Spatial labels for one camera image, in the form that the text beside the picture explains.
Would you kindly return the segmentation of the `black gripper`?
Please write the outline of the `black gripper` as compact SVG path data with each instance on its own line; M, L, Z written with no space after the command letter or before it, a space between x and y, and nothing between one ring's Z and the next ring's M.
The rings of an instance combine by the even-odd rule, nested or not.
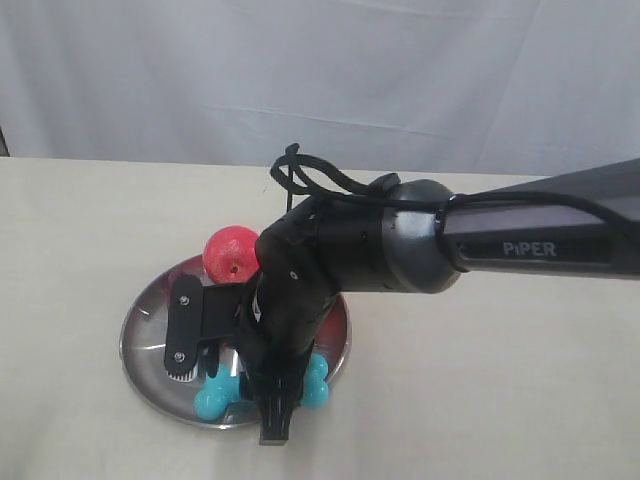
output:
M235 327L236 349L260 413L260 445L284 445L299 404L314 337L336 300L336 290L311 253L258 244L259 269L245 285ZM202 340L199 365L219 369L221 342Z

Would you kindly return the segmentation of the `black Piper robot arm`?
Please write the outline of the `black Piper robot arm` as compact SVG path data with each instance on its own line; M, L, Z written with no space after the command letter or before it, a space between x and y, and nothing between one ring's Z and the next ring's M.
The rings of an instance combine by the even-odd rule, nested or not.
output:
M298 153L270 173L300 204L259 236L247 282L203 296L205 319L231 328L266 445L288 440L314 335L343 292L435 294L474 270L639 275L635 160L476 194L395 174L363 184Z

